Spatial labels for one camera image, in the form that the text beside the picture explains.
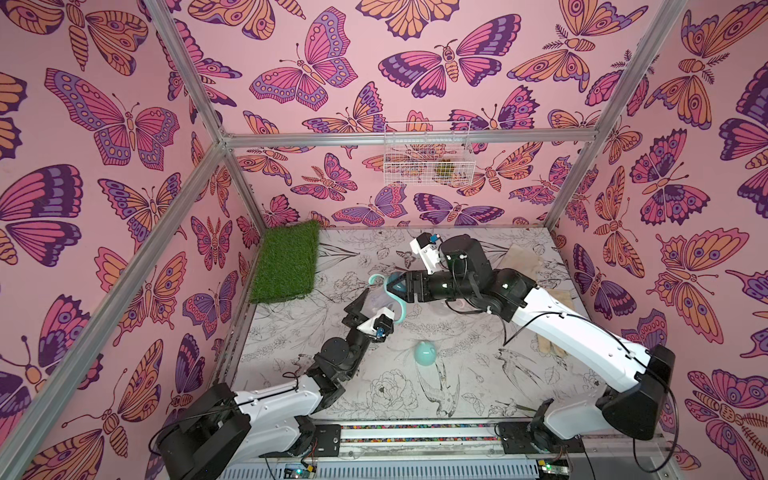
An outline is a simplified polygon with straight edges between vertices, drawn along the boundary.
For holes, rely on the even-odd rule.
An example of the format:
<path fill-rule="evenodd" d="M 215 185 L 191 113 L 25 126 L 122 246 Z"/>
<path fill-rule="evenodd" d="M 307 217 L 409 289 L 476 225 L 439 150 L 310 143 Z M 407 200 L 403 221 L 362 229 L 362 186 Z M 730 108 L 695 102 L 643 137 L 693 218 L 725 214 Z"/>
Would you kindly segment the mint bottle cap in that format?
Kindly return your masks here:
<path fill-rule="evenodd" d="M 428 367 L 435 364 L 438 352 L 433 342 L 420 341 L 413 349 L 413 356 L 417 365 Z"/>

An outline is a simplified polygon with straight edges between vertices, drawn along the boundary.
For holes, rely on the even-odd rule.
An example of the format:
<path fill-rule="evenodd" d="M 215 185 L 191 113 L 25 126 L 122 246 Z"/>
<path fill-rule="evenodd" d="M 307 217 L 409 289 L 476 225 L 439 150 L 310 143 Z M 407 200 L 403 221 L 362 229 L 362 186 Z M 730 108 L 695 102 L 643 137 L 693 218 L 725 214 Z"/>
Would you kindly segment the teal nipple collar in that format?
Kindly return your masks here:
<path fill-rule="evenodd" d="M 407 286 L 402 273 L 392 273 L 387 278 L 387 291 L 400 296 L 407 292 Z"/>

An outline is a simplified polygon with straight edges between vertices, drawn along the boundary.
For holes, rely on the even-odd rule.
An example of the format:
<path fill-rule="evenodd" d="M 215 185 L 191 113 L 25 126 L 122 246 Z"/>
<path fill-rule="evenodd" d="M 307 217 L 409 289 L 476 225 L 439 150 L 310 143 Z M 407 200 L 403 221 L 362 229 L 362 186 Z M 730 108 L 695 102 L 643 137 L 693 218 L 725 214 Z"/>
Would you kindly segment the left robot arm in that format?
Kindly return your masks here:
<path fill-rule="evenodd" d="M 348 332 L 324 342 L 302 374 L 261 389 L 213 385 L 148 448 L 171 479 L 217 479 L 231 465 L 265 455 L 302 456 L 316 435 L 312 416 L 332 406 L 374 343 L 385 342 L 406 316 L 406 304 L 382 289 L 365 289 L 344 309 Z"/>

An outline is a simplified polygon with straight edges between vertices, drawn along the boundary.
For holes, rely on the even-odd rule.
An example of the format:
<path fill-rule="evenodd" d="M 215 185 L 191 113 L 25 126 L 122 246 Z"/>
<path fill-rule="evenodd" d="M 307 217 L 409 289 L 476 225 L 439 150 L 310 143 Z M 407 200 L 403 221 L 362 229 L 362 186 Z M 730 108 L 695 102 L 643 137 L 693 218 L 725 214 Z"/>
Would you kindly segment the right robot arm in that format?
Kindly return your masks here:
<path fill-rule="evenodd" d="M 423 233 L 411 247 L 425 267 L 391 275 L 386 281 L 390 295 L 404 303 L 464 300 L 476 313 L 549 340 L 602 379 L 603 390 L 542 403 L 528 426 L 538 449 L 607 429 L 633 440 L 654 438 L 671 397 L 671 350 L 621 338 L 581 317 L 528 276 L 493 268 L 481 244 L 466 234 L 442 240 Z"/>

